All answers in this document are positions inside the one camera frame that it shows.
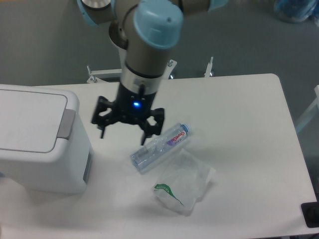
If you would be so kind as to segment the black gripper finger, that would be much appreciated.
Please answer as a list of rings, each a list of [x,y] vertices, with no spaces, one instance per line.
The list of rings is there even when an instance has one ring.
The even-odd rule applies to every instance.
[[[103,96],[97,98],[97,102],[92,114],[91,124],[96,125],[101,131],[100,138],[104,138],[105,129],[107,126],[115,124],[119,121],[119,111],[115,102],[109,101]]]
[[[165,110],[164,108],[157,108],[150,110],[145,118],[142,118],[140,128],[143,130],[141,138],[141,145],[144,145],[147,138],[152,138],[153,135],[160,135],[164,123]],[[149,118],[153,118],[155,124],[150,124]]]

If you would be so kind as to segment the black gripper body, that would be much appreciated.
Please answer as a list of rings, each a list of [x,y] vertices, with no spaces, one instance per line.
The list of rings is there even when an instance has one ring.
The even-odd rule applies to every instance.
[[[122,83],[119,84],[112,114],[112,124],[122,122],[126,124],[149,124],[151,107],[156,92],[140,96],[128,90]]]

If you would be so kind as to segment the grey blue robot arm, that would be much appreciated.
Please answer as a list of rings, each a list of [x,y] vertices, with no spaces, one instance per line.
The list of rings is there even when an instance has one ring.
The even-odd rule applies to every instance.
[[[100,96],[91,119],[101,131],[122,122],[138,125],[142,140],[160,135],[164,109],[153,109],[170,53],[177,45],[186,16],[210,12],[224,0],[80,0],[78,7],[91,25],[109,23],[109,37],[125,51],[116,95]]]

